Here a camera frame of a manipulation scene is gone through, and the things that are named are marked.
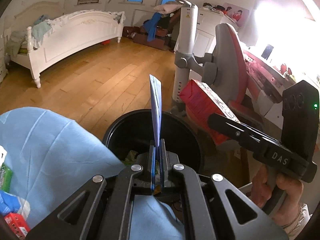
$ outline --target red box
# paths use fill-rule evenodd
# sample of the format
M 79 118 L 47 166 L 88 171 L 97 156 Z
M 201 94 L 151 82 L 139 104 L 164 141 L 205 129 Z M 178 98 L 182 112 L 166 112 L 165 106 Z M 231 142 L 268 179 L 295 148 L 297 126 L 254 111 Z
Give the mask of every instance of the red box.
M 206 83 L 191 79 L 181 91 L 180 98 L 186 104 L 186 111 L 189 117 L 210 134 L 216 145 L 229 138 L 209 128 L 208 118 L 211 114 L 221 114 L 235 122 L 240 122 L 229 107 Z
M 26 221 L 20 214 L 9 213 L 4 217 L 5 221 L 15 233 L 15 235 L 20 239 L 24 240 L 27 233 L 29 233 L 30 228 L 28 227 Z
M 102 45 L 107 45 L 109 43 L 110 43 L 110 40 L 106 40 L 106 41 L 101 42 Z

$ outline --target human hand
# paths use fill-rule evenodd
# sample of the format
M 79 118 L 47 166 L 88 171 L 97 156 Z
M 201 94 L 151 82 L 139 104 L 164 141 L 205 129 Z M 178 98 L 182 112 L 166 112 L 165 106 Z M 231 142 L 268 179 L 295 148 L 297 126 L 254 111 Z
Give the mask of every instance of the human hand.
M 266 184 L 267 180 L 268 170 L 265 165 L 262 165 L 252 179 L 251 190 L 252 201 L 260 208 L 271 198 L 272 190 Z M 299 200 L 303 192 L 303 184 L 282 173 L 277 175 L 276 184 L 287 192 L 287 197 L 272 219 L 277 225 L 284 226 L 293 222 L 299 214 Z

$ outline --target white sleeve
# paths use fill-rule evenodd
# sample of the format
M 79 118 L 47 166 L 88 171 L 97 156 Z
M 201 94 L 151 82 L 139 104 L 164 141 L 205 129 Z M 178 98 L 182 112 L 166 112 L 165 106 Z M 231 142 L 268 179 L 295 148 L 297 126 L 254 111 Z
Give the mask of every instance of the white sleeve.
M 298 234 L 308 223 L 310 217 L 311 215 L 309 215 L 308 206 L 304 203 L 301 203 L 299 216 L 289 227 L 284 229 L 290 240 L 294 240 L 298 236 Z

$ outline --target bed headboard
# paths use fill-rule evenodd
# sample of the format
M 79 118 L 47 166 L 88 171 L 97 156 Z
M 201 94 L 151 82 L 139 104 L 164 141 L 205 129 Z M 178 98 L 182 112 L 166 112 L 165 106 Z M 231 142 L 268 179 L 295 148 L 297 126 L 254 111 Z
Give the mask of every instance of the bed headboard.
M 55 19 L 64 14 L 64 9 L 58 2 L 37 2 L 26 8 L 21 13 L 12 16 L 10 24 L 4 30 L 4 35 L 9 37 L 13 31 L 26 31 L 27 27 L 33 25 L 33 23 L 41 15 L 48 15 L 50 19 Z

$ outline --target white bed frame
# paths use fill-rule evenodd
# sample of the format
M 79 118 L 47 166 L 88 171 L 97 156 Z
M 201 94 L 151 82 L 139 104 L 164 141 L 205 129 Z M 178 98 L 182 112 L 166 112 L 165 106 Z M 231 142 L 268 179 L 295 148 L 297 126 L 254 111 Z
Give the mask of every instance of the white bed frame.
M 33 48 L 31 35 L 32 23 L 42 14 L 55 19 L 64 14 L 59 3 L 38 2 L 14 17 L 10 28 L 4 30 L 5 41 L 13 31 L 27 30 L 27 54 L 18 54 L 12 61 L 30 69 L 32 78 L 41 87 L 40 73 L 58 61 L 94 44 L 112 38 L 120 42 L 123 30 L 124 12 L 121 12 L 120 23 L 115 16 L 107 12 L 90 11 L 69 18 L 58 31 L 45 35 L 38 49 Z

